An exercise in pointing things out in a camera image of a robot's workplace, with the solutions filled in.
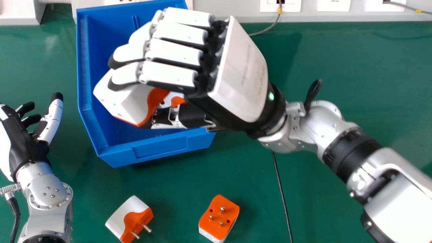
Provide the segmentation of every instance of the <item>robotic hand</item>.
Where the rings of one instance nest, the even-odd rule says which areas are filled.
[[[337,106],[287,102],[268,81],[266,61],[234,17],[167,8],[111,56],[94,95],[137,127],[245,131],[279,153],[309,150],[364,207],[363,227],[380,243],[432,240],[432,180],[361,128]],[[158,109],[169,92],[184,101]]]
[[[63,96],[55,93],[43,118],[24,114],[33,110],[33,102],[16,110],[0,104],[0,169],[14,185],[0,188],[15,215],[10,239],[15,243],[20,212],[14,197],[22,191],[29,206],[29,219],[19,234],[18,243],[70,243],[72,227],[72,189],[52,172],[47,158],[63,111]],[[27,128],[38,123],[32,133]]]

